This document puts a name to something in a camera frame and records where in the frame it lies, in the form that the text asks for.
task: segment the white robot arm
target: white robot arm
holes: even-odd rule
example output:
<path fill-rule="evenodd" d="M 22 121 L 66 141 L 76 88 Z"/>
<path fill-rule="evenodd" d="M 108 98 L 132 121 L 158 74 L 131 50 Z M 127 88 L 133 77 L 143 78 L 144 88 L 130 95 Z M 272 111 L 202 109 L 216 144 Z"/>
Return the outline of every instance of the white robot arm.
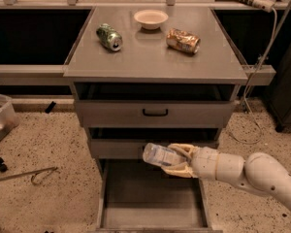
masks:
<path fill-rule="evenodd" d="M 186 165 L 163 167 L 170 174 L 229 183 L 235 188 L 259 196 L 273 196 L 291 211 L 291 176 L 273 157 L 253 153 L 246 161 L 234 154 L 211 148 L 172 144 L 169 149 L 187 152 Z"/>

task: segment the clear plastic bottle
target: clear plastic bottle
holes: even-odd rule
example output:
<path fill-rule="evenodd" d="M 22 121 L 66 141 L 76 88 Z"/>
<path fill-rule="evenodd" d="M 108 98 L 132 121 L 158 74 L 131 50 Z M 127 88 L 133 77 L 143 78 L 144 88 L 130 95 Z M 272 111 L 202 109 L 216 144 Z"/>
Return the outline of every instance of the clear plastic bottle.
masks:
<path fill-rule="evenodd" d="M 145 162 L 155 166 L 174 166 L 186 161 L 186 157 L 174 150 L 149 143 L 143 154 Z"/>

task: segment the gray tabletop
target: gray tabletop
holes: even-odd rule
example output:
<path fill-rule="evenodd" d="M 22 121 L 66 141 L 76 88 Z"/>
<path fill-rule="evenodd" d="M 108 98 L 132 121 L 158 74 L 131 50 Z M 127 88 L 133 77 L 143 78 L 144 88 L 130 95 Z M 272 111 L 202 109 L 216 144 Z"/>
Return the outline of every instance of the gray tabletop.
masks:
<path fill-rule="evenodd" d="M 134 13 L 144 9 L 162 10 L 169 19 L 159 30 L 143 30 Z M 100 44 L 96 29 L 101 23 L 108 23 L 122 35 L 120 51 L 109 51 Z M 191 55 L 169 48 L 166 35 L 171 28 L 198 35 L 199 51 Z M 64 75 L 162 83 L 245 84 L 247 80 L 210 8 L 165 5 L 96 7 Z"/>

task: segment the plastic bin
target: plastic bin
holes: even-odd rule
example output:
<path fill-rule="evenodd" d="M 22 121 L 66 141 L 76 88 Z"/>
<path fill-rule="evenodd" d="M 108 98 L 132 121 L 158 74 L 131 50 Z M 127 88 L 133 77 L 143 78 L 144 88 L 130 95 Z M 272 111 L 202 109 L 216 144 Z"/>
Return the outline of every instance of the plastic bin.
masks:
<path fill-rule="evenodd" d="M 0 94 L 0 141 L 19 125 L 12 98 Z"/>

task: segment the drawer handle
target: drawer handle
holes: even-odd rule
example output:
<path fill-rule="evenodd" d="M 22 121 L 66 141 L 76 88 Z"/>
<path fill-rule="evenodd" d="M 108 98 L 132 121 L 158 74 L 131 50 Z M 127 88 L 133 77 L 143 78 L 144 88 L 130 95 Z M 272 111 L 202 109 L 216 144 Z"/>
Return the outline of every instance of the drawer handle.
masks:
<path fill-rule="evenodd" d="M 143 114 L 146 117 L 165 117 L 168 114 L 168 109 L 166 109 L 165 113 L 162 113 L 162 114 L 147 113 L 146 109 L 143 109 Z"/>

